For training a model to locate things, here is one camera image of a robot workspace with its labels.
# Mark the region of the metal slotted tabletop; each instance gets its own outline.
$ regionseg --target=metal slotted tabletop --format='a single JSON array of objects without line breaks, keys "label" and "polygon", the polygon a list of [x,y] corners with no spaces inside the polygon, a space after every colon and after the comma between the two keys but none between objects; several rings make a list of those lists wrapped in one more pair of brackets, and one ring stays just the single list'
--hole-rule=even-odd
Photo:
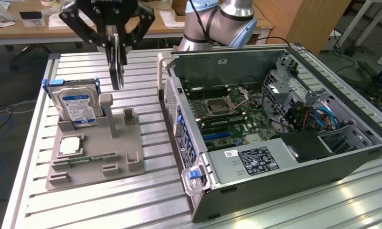
[{"label": "metal slotted tabletop", "polygon": [[[58,111],[41,90],[3,228],[382,228],[382,157],[366,163],[340,182],[209,222],[191,223],[158,99],[156,56],[162,51],[170,50],[128,53],[122,91],[112,91],[103,53],[63,54],[48,61],[47,79],[98,77],[102,92],[114,95],[114,112],[126,107],[135,108],[146,174],[84,187],[45,190]],[[376,108],[342,84],[312,54],[302,55],[382,126],[382,114]],[[303,69],[299,72],[299,78],[312,89],[321,86]]]}]

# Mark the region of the wooden cabinet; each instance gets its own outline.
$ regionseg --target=wooden cabinet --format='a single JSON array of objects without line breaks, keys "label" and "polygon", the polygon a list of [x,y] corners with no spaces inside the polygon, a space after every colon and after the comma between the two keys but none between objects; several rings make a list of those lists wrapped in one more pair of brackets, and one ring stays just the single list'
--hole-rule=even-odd
[{"label": "wooden cabinet", "polygon": [[[265,18],[274,24],[270,36],[301,43],[318,54],[352,0],[254,0]],[[283,43],[269,39],[269,43]]]}]

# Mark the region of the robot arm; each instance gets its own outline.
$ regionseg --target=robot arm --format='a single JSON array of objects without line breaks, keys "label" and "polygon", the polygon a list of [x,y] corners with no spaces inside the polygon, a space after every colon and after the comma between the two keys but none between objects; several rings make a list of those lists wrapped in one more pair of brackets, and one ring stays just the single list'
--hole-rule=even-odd
[{"label": "robot arm", "polygon": [[241,48],[246,45],[257,27],[258,20],[254,19],[254,12],[253,0],[226,0],[221,5],[218,0],[189,0],[185,36],[178,50],[211,49],[205,31],[210,39]]},{"label": "robot arm", "polygon": [[[96,31],[79,17],[79,10],[95,23]],[[126,24],[135,12],[140,22],[127,33]],[[139,5],[138,0],[75,0],[64,6],[59,17],[87,43],[106,49],[114,90],[122,89],[126,47],[143,39],[155,19],[152,9]]]}]

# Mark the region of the barcode sticker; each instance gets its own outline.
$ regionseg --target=barcode sticker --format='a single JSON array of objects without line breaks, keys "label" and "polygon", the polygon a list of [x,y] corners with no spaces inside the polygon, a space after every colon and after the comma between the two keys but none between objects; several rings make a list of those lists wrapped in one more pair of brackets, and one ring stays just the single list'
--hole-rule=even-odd
[{"label": "barcode sticker", "polygon": [[238,150],[229,150],[229,151],[225,151],[225,156],[226,157],[231,157],[231,156],[238,156]]}]

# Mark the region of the motherboard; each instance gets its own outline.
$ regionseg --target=motherboard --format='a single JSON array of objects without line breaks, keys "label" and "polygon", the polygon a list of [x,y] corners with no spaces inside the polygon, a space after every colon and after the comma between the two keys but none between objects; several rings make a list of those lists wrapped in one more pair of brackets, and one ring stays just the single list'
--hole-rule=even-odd
[{"label": "motherboard", "polygon": [[209,151],[266,141],[277,135],[261,109],[258,91],[245,84],[186,92]]}]

